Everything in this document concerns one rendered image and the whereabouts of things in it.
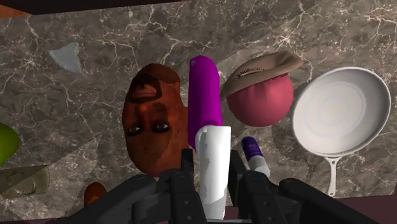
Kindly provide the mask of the white frying pan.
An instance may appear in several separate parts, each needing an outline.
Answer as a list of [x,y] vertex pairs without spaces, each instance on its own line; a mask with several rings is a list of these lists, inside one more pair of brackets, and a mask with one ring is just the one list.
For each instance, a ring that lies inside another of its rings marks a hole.
[[336,193],[336,166],[371,143],[385,126],[391,95],[382,78],[361,67],[340,67],[312,80],[295,102],[292,129],[307,151],[330,165],[328,195]]

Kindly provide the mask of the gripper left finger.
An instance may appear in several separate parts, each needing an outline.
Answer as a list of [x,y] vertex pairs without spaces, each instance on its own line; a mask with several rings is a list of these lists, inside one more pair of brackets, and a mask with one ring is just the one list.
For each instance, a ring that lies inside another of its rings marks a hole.
[[193,151],[159,180],[135,175],[69,217],[69,224],[207,224],[193,184]]

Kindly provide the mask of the purple and white marker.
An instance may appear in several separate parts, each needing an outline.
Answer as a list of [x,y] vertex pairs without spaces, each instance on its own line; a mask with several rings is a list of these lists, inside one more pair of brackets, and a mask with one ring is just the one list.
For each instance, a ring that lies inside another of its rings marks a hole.
[[264,173],[266,177],[269,178],[270,169],[256,139],[251,136],[246,136],[242,139],[241,145],[249,168],[252,171]]

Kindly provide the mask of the pale grey triangular shard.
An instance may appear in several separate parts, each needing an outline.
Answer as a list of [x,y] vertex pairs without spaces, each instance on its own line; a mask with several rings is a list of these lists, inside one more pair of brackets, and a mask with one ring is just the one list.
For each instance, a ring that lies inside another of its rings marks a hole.
[[59,49],[48,50],[48,55],[60,68],[71,74],[84,76],[81,68],[80,46],[77,42],[69,43]]

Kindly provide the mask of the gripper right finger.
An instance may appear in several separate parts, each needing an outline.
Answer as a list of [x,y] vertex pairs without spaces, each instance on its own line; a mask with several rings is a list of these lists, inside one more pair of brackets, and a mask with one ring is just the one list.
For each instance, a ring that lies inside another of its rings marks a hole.
[[380,224],[299,179],[273,184],[265,174],[247,170],[235,150],[228,189],[239,218],[252,224]]

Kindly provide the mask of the small orange brown object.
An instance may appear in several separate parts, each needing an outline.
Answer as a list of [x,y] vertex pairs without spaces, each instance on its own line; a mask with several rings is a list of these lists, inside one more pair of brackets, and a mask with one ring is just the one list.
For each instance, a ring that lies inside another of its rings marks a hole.
[[98,198],[102,197],[106,193],[107,193],[107,190],[105,189],[105,187],[101,183],[99,183],[99,182],[91,183],[85,189],[84,206],[87,207],[93,201],[95,201]]

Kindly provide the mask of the pink ball with beige cap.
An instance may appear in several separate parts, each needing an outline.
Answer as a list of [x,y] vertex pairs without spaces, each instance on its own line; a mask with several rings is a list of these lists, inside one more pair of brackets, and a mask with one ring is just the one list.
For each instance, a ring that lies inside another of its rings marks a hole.
[[226,80],[221,99],[240,122],[253,127],[273,125],[292,105],[289,73],[302,65],[299,56],[286,50],[250,59]]

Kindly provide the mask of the purple and white cylindrical tool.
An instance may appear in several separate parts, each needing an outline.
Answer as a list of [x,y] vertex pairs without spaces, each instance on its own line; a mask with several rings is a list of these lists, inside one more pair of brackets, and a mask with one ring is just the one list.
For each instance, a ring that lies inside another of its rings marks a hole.
[[222,220],[231,127],[223,125],[216,64],[205,56],[192,58],[188,79],[188,143],[199,156],[200,199],[206,218]]

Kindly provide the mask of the green round object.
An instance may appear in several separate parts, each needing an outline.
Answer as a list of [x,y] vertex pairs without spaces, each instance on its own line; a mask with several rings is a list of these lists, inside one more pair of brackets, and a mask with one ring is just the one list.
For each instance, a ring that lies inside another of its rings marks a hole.
[[19,135],[8,125],[0,123],[0,166],[17,152],[19,146]]

